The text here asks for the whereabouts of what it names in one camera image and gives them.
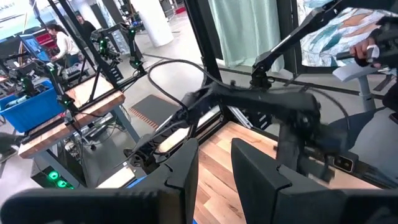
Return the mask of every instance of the red object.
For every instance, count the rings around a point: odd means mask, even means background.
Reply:
[[[183,13],[183,12],[185,12],[185,11],[186,11],[185,6],[182,6],[182,7],[178,8],[178,9],[175,11],[175,13],[176,13],[176,14],[180,14],[180,13]]]
[[[36,40],[41,46],[45,46],[48,49],[54,49],[57,47],[57,43],[51,38],[50,34],[42,34],[36,37]]]

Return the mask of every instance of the light wood surface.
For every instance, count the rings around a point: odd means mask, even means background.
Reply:
[[[73,99],[75,99],[75,105],[79,108],[82,105],[84,105],[86,102],[88,102],[91,90],[93,89],[93,85],[94,85],[94,77],[67,91],[67,94]],[[112,89],[113,86],[108,81],[106,81],[105,78],[100,76],[98,79],[98,84],[96,87],[94,99]],[[88,114],[102,116],[111,111],[116,106],[123,104],[125,98],[126,97],[123,95],[121,91],[117,91],[116,93],[113,93],[112,95],[106,97],[105,99],[97,102],[95,105],[88,108],[87,110],[82,111],[81,114],[75,116],[75,119],[78,121],[78,124],[81,127],[86,126],[94,119],[96,119],[95,117],[90,116]],[[58,115],[57,117],[50,119],[46,123],[34,129],[32,133],[52,123],[53,121],[59,119],[59,117],[60,116]],[[42,134],[41,136],[31,140],[27,144],[21,145],[18,154],[24,159],[30,158],[32,157],[33,154],[41,150],[50,148],[54,143],[71,135],[74,131],[75,130],[72,126],[66,126],[65,124],[60,124],[57,127],[51,129],[50,131],[47,131],[45,134]]]
[[[135,178],[134,171],[128,167],[124,166],[122,169],[113,174],[110,178],[102,182],[97,188],[98,189],[118,189],[124,186],[126,183],[130,182]]]
[[[202,144],[199,150],[199,181],[194,214],[200,224],[245,223],[232,171],[232,138],[240,138],[269,156],[276,156],[275,141],[232,122]],[[336,170],[335,178],[328,187],[377,188],[340,170]]]

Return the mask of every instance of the woman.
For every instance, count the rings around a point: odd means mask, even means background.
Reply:
[[[62,28],[62,26],[57,24],[50,24],[47,26],[47,31],[49,34],[57,36],[57,45],[60,49],[60,53],[56,56],[52,57],[52,60],[58,60],[64,57],[66,54],[69,54],[69,64],[70,66],[79,63],[79,48],[77,47],[75,41],[67,36],[66,32]]]

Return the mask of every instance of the blue storage bin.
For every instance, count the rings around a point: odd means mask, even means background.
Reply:
[[[10,108],[5,109],[9,102],[17,99],[15,95],[0,100],[0,114],[19,133],[29,131],[65,111],[57,102],[57,93],[51,82],[46,80],[41,84],[49,89]]]

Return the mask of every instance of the black mat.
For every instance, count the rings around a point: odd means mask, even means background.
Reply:
[[[155,95],[149,95],[132,106],[129,111],[153,128],[159,127],[179,107]]]

